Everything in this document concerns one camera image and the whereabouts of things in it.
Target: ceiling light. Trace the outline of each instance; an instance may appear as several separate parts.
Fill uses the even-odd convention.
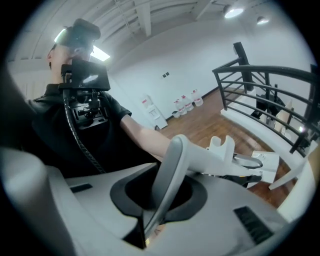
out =
[[[223,15],[225,18],[229,19],[229,18],[233,18],[233,17],[236,17],[236,16],[242,14],[243,11],[244,11],[244,9],[242,9],[242,8],[232,8],[230,4],[227,4],[223,8]]]
[[[60,35],[62,34],[63,31],[65,31],[66,29],[62,29],[61,32],[55,37],[54,42],[56,43],[58,40],[58,37],[60,37]]]
[[[97,58],[98,60],[100,60],[102,62],[104,62],[105,60],[110,58],[110,56],[108,54],[106,54],[103,50],[100,50],[96,46],[93,46],[93,52],[91,52],[90,55]]]
[[[259,16],[258,19],[256,20],[256,23],[257,23],[258,25],[265,24],[265,23],[268,23],[268,22],[269,22],[269,20],[266,19],[266,18],[263,17],[263,16]]]

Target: white water bottle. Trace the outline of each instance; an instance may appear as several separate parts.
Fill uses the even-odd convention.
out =
[[[178,99],[174,102],[174,104],[175,104],[176,110],[178,110],[178,112],[181,116],[183,116],[187,113],[186,108]]]
[[[194,109],[191,100],[187,98],[185,95],[182,95],[182,103],[187,111],[191,111]]]
[[[203,101],[200,93],[198,92],[198,90],[193,90],[191,95],[192,95],[192,99],[194,101],[194,104],[197,107],[201,106],[204,103],[204,101]]]

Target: cable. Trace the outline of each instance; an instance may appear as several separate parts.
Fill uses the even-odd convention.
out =
[[[65,89],[63,90],[63,105],[64,105],[64,111],[65,111],[65,116],[67,123],[71,129],[71,132],[75,138],[76,143],[78,144],[79,148],[83,152],[83,154],[88,158],[88,160],[94,165],[94,167],[101,173],[105,174],[106,171],[101,167],[101,165],[98,163],[98,161],[94,158],[94,156],[87,150],[85,145],[81,142],[79,139],[76,129],[74,127],[74,124],[72,122],[72,114],[70,113],[70,106],[69,106],[69,101],[68,101],[68,96],[69,96],[69,90]]]

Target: white wall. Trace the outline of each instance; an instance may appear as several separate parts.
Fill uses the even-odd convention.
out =
[[[11,76],[26,99],[42,96],[51,80],[50,70],[11,73]]]
[[[194,22],[142,43],[109,73],[133,102],[140,105],[140,96],[148,94],[168,118],[182,95],[190,96],[194,89],[204,95],[218,86],[212,70],[237,58],[232,47],[239,41],[249,48],[238,22]],[[170,75],[163,78],[166,72]]]
[[[132,112],[132,118],[139,124],[153,129],[155,126],[152,121],[149,120],[144,109],[139,109],[135,102],[132,101],[132,98],[116,83],[116,81],[109,76],[109,83],[111,89],[108,93],[114,97],[121,106]]]
[[[310,71],[310,63],[315,64],[315,60],[304,39],[283,14],[275,10],[272,20],[262,26],[257,26],[252,18],[250,22],[198,21],[167,30],[133,49],[109,72],[133,102],[139,105],[141,94],[146,93],[168,118],[175,110],[173,102],[181,95],[189,95],[194,89],[204,95],[218,86],[211,70],[237,57],[233,51],[235,42],[242,42],[252,65]],[[165,72],[170,75],[162,78]],[[278,75],[271,75],[270,81],[281,89],[305,98],[309,96],[310,86],[304,82]],[[278,95],[285,103],[290,99]],[[293,100],[293,107],[303,115],[306,105]]]

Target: black t-shirt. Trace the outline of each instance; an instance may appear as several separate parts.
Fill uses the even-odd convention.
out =
[[[44,95],[61,99],[61,103],[53,104],[45,114],[38,115],[38,121],[33,121],[22,142],[24,150],[39,157],[44,164],[59,168],[65,178],[99,174],[76,143],[67,123],[62,95],[57,85],[48,84]],[[84,130],[76,129],[84,146],[107,173],[145,163],[159,164],[120,127],[121,119],[132,113],[108,93],[105,96],[101,106],[106,108],[108,121]]]

